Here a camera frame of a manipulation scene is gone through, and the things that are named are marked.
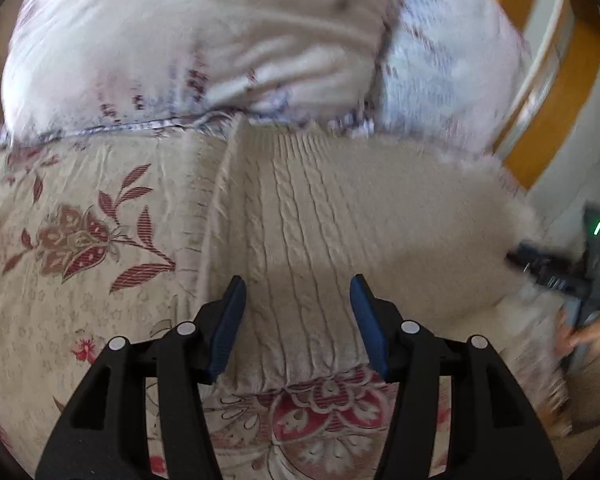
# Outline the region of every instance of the blue gripper pad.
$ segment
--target blue gripper pad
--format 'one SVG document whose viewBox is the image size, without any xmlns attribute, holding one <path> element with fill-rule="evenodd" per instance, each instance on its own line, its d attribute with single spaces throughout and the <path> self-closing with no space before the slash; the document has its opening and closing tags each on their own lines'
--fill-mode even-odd
<svg viewBox="0 0 600 480">
<path fill-rule="evenodd" d="M 247 286 L 234 276 L 222 300 L 203 305 L 194 320 L 208 347 L 206 373 L 212 382 L 226 368 L 246 303 Z"/>
<path fill-rule="evenodd" d="M 402 323 L 400 312 L 393 303 L 378 300 L 362 274 L 351 280 L 349 301 L 365 343 L 369 364 L 385 382 L 393 382 L 390 351 Z"/>
</svg>

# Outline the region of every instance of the beige knit sweater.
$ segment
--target beige knit sweater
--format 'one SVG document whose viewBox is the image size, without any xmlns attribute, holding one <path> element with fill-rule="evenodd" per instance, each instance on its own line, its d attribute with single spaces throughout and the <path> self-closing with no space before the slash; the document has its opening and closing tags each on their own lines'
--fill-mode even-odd
<svg viewBox="0 0 600 480">
<path fill-rule="evenodd" d="M 261 392 L 366 362 L 349 305 L 358 272 L 440 335 L 515 290 L 504 256 L 539 229 L 501 176 L 408 142 L 240 124 L 216 177 L 196 294 L 198 306 L 218 298 L 233 274 L 248 286 L 219 388 Z"/>
</svg>

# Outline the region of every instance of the white screw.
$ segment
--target white screw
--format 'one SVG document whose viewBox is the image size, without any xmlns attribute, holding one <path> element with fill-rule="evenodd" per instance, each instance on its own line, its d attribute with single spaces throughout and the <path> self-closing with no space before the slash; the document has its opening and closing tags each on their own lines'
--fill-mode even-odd
<svg viewBox="0 0 600 480">
<path fill-rule="evenodd" d="M 476 348 L 479 348 L 480 350 L 484 350 L 485 348 L 487 348 L 487 346 L 489 346 L 489 342 L 487 341 L 487 339 L 485 337 L 482 337 L 481 335 L 474 335 L 471 338 L 471 344 L 474 345 Z"/>
<path fill-rule="evenodd" d="M 190 321 L 185 321 L 180 323 L 176 330 L 180 335 L 191 335 L 196 331 L 196 326 Z"/>
<path fill-rule="evenodd" d="M 122 350 L 126 345 L 126 339 L 123 337 L 115 337 L 109 341 L 109 348 L 112 350 Z"/>
<path fill-rule="evenodd" d="M 420 325 L 415 321 L 405 321 L 400 328 L 405 334 L 417 334 L 420 331 Z"/>
</svg>

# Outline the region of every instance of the bedspread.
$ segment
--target bedspread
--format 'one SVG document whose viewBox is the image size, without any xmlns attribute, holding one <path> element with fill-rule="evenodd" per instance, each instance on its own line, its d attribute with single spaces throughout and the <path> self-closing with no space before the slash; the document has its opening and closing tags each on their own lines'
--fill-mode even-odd
<svg viewBox="0 0 600 480">
<path fill-rule="evenodd" d="M 170 127 L 0 152 L 0 436 L 27 471 L 111 337 L 161 336 L 236 272 L 248 307 L 203 391 L 225 475 L 369 478 L 396 391 L 366 366 L 348 279 L 364 272 L 441 335 L 518 286 L 503 251 L 536 222 L 488 164 L 239 118 L 227 137 Z M 443 442 L 448 386 L 441 401 Z M 155 382 L 147 410 L 161 474 Z"/>
</svg>

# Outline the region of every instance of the wooden bed frame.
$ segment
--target wooden bed frame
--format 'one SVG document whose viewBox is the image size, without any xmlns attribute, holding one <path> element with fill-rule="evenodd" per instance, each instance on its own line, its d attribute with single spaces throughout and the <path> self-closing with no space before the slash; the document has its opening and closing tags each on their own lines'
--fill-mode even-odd
<svg viewBox="0 0 600 480">
<path fill-rule="evenodd" d="M 498 0 L 511 21 L 523 30 L 532 12 L 534 0 Z M 565 0 L 563 12 L 552 43 L 560 37 L 568 9 L 573 11 L 574 24 L 571 41 L 554 74 L 553 83 L 544 96 L 539 110 L 525 123 L 525 131 L 504 156 L 505 165 L 524 187 L 531 187 L 551 162 L 566 140 L 576 117 L 584 106 L 600 66 L 600 0 Z M 542 60 L 538 80 L 532 82 L 528 94 L 513 111 L 509 122 L 494 144 L 498 152 L 507 135 L 516 127 L 525 111 L 525 102 L 540 80 L 542 68 L 550 63 Z M 0 480 L 30 480 L 9 451 L 0 442 Z M 600 441 L 570 480 L 600 480 Z"/>
</svg>

